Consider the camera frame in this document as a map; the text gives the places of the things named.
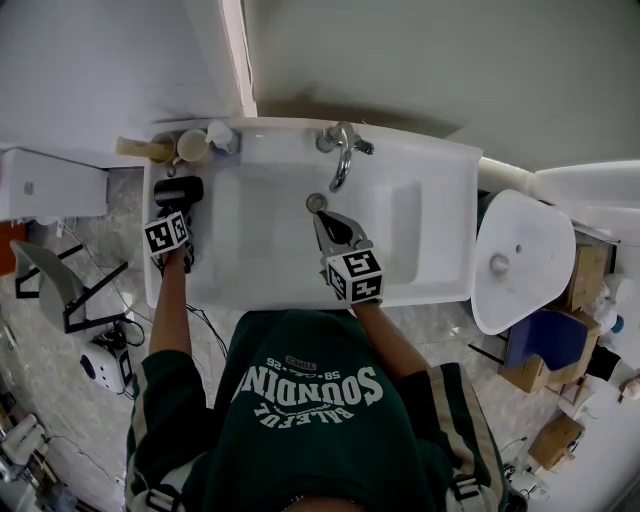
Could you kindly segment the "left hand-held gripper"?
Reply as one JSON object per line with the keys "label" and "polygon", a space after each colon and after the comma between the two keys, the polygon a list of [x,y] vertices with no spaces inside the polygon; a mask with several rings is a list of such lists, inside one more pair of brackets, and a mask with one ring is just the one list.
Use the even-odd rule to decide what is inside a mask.
{"label": "left hand-held gripper", "polygon": [[192,244],[191,215],[187,211],[163,209],[161,215],[144,226],[144,235],[151,260],[155,267],[164,273],[166,254],[173,253],[177,248],[184,248],[185,273],[191,272],[195,261],[195,251]]}

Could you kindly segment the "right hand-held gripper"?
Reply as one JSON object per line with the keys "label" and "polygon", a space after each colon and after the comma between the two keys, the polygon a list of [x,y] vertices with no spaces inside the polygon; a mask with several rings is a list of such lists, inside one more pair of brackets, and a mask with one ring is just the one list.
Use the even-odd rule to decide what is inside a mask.
{"label": "right hand-held gripper", "polygon": [[314,214],[326,284],[347,304],[382,301],[384,270],[373,242],[355,220],[335,212]]}

